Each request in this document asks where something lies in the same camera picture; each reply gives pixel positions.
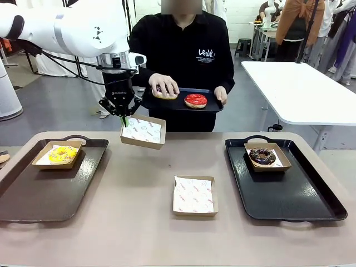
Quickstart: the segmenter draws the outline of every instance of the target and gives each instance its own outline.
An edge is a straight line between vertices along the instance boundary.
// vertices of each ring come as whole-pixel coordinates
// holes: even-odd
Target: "black pants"
[[[216,114],[199,111],[150,110],[150,117],[166,121],[167,132],[212,132]]]
[[[299,42],[288,42],[283,41],[283,43],[278,46],[276,61],[277,62],[294,62],[298,56],[299,47],[302,41]]]

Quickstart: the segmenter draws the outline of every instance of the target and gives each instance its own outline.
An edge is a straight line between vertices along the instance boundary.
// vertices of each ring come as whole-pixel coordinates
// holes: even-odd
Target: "cardboard box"
[[[254,168],[254,171],[256,172],[263,172],[263,171],[286,171],[289,168],[291,168],[291,164],[287,157],[284,155],[283,151],[280,149],[280,147],[276,143],[247,143],[245,144],[246,151],[247,149],[257,149],[257,148],[263,148],[263,149],[269,149],[276,152],[279,160],[281,161],[283,167],[272,167],[269,165],[261,165],[258,164],[257,162],[253,161],[248,155],[250,162],[252,163],[252,166]]]
[[[122,125],[121,131],[120,131],[121,142],[124,144],[128,144],[128,145],[142,146],[142,147],[147,147],[149,149],[160,150],[166,142],[166,121],[160,120],[159,118],[152,118],[152,117],[147,117],[147,116],[142,116],[142,115],[132,115],[131,118],[137,118],[139,120],[148,121],[148,122],[152,122],[152,123],[161,125],[162,127],[161,127],[160,143],[159,144],[151,143],[151,142],[135,140],[135,139],[131,139],[131,138],[122,136],[122,131],[125,128],[125,125]]]
[[[71,169],[73,168],[74,163],[76,162],[78,155],[82,149],[82,141],[53,141],[49,142],[38,155],[32,161],[32,165],[39,168],[40,170],[54,170],[54,169]],[[53,148],[54,145],[57,146],[72,146],[78,149],[76,156],[73,160],[66,164],[59,164],[59,165],[36,165],[36,162],[39,161],[49,150]]]
[[[214,207],[214,212],[209,212],[209,213],[189,213],[189,212],[176,211],[176,210],[173,209],[173,213],[175,215],[177,215],[177,216],[207,216],[207,217],[214,217],[219,212],[219,205],[218,205],[218,201],[217,201],[217,193],[216,193],[214,177],[212,177],[212,176],[186,176],[186,175],[177,175],[177,177],[186,178],[186,179],[194,179],[194,180],[211,181],[212,205]],[[176,182],[174,182],[173,192],[174,192],[174,190],[176,188],[176,185],[177,185]]]

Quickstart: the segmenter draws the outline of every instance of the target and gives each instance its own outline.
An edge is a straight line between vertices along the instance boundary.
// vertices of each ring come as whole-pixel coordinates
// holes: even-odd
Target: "black sweatshirt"
[[[168,75],[182,88],[230,92],[234,63],[228,28],[220,17],[203,12],[184,30],[172,15],[148,15],[132,29],[130,50],[147,56],[147,68],[132,79],[134,86],[148,87],[154,73]]]

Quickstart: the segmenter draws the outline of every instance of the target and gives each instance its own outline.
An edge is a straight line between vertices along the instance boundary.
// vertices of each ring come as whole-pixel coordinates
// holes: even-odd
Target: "purple garment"
[[[356,36],[356,12],[354,12],[351,21],[349,22],[345,30],[343,40],[338,50],[338,56],[335,63],[336,68],[340,67],[340,65],[343,63],[349,45],[351,41],[353,41],[355,36]]]

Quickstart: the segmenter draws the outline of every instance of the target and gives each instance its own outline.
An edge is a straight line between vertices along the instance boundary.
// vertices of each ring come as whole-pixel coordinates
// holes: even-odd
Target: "black tray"
[[[142,96],[143,107],[149,110],[181,110],[181,111],[194,111],[194,112],[209,112],[218,113],[224,109],[222,103],[218,101],[214,95],[214,92],[206,89],[190,89],[190,88],[179,88],[180,94],[175,100],[163,100],[154,97],[152,94],[152,89],[147,88],[144,95]],[[207,98],[207,105],[202,109],[189,108],[184,104],[184,99],[187,95],[192,93],[199,93]]]
[[[244,144],[251,139],[277,143],[292,167],[286,172],[254,172]],[[296,144],[251,136],[226,140],[244,209],[258,220],[340,221],[347,211]]]
[[[32,165],[50,141],[84,139],[72,169],[40,170]],[[73,135],[41,140],[0,182],[0,221],[38,223],[74,216],[108,145],[108,140]]]

